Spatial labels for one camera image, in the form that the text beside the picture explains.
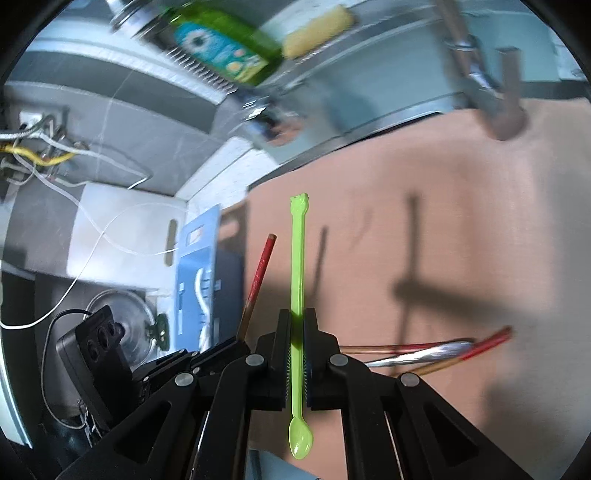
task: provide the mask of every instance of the yellow wire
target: yellow wire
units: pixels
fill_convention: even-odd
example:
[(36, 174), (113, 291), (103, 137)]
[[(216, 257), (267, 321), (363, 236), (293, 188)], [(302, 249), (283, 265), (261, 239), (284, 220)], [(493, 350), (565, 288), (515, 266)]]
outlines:
[(23, 157), (27, 157), (36, 165), (41, 165), (42, 167), (51, 167), (52, 165), (58, 165), (65, 161), (70, 160), (74, 157), (75, 153), (66, 153), (64, 155), (60, 155), (59, 157), (53, 157), (49, 159), (41, 158), (37, 155), (33, 150), (27, 147), (13, 147), (12, 145), (0, 145), (0, 152), (12, 153), (17, 155), (22, 155)]

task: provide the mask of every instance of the green plastic spoon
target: green plastic spoon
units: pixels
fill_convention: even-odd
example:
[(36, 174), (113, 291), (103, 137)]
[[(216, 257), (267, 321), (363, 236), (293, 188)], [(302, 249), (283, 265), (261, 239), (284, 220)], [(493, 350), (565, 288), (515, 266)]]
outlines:
[(297, 460), (308, 455), (314, 435), (302, 416), (304, 394), (304, 238), (308, 194), (291, 198), (291, 454)]

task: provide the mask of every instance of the screw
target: screw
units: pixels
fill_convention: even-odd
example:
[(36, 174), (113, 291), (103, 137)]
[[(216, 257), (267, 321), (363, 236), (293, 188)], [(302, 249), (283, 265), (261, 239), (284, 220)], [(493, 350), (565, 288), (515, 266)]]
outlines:
[(405, 387), (416, 387), (420, 382), (418, 375), (405, 373), (400, 376), (400, 381)]
[(262, 355), (258, 353), (253, 353), (252, 355), (248, 355), (246, 357), (246, 364), (250, 365), (251, 367), (257, 367), (258, 365), (262, 365), (265, 359)]
[(188, 387), (193, 383), (193, 376), (189, 372), (183, 372), (174, 377), (174, 383), (179, 387)]
[(330, 363), (335, 367), (344, 367), (349, 363), (349, 359), (342, 353), (336, 353), (330, 357)]

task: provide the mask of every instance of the black cable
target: black cable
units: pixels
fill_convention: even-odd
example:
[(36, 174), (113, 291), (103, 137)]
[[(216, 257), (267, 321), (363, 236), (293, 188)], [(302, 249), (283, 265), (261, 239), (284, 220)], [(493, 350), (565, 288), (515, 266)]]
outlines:
[(70, 310), (64, 310), (63, 312), (58, 313), (52, 320), (51, 323), (49, 324), (49, 327), (47, 328), (47, 335), (45, 336), (45, 345), (43, 345), (43, 355), (41, 357), (41, 396), (43, 397), (43, 403), (45, 404), (45, 407), (47, 409), (47, 411), (49, 412), (49, 414), (53, 417), (53, 419), (58, 422), (60, 425), (66, 427), (67, 429), (71, 429), (71, 430), (82, 430), (83, 428), (86, 427), (86, 422), (83, 422), (82, 425), (69, 425), (67, 424), (65, 421), (60, 420), (59, 418), (57, 418), (57, 416), (52, 412), (51, 408), (49, 407), (49, 403), (47, 403), (47, 399), (45, 398), (45, 382), (44, 382), (44, 373), (45, 373), (45, 357), (47, 354), (47, 345), (49, 344), (49, 337), (51, 336), (51, 329), (53, 328), (53, 325), (55, 324), (56, 321), (58, 321), (60, 318), (62, 318), (65, 315), (70, 315), (73, 313), (81, 313), (83, 315), (92, 315), (92, 312), (89, 312), (88, 310), (83, 310), (83, 309), (70, 309)]

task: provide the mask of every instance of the bottle label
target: bottle label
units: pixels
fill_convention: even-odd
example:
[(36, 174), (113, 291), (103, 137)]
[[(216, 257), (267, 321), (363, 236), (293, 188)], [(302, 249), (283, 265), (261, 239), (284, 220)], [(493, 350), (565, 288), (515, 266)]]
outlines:
[(176, 29), (177, 43), (226, 77), (247, 82), (268, 62), (237, 41), (207, 27), (185, 22)]

